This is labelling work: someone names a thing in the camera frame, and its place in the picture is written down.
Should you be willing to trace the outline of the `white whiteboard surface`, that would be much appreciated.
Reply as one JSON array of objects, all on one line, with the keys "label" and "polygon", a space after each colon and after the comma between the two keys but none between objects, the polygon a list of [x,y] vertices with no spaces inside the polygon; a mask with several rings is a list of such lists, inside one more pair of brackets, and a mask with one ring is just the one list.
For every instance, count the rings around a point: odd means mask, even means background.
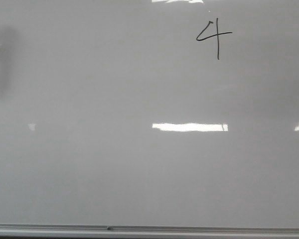
[{"label": "white whiteboard surface", "polygon": [[299,228],[299,0],[0,0],[0,224]]}]

